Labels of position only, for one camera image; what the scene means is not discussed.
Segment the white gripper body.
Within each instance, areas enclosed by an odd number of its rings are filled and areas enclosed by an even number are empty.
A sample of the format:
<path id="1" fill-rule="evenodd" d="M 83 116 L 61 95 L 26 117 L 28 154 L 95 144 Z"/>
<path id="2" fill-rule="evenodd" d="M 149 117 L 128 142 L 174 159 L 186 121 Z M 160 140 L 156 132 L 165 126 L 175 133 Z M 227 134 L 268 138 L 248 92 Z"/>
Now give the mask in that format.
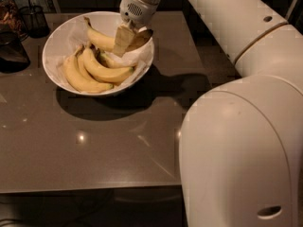
<path id="1" fill-rule="evenodd" d="M 125 23 L 132 22 L 136 28 L 147 26 L 157 6 L 143 0 L 121 0 L 120 15 Z"/>

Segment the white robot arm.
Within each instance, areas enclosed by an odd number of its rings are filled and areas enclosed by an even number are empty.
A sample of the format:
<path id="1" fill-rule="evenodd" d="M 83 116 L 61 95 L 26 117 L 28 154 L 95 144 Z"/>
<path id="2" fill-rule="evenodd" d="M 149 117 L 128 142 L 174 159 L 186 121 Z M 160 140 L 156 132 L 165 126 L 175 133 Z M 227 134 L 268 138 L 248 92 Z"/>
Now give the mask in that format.
<path id="1" fill-rule="evenodd" d="M 298 227 L 303 37 L 260 0 L 188 0 L 240 79 L 189 108 L 179 136 L 188 227 Z"/>

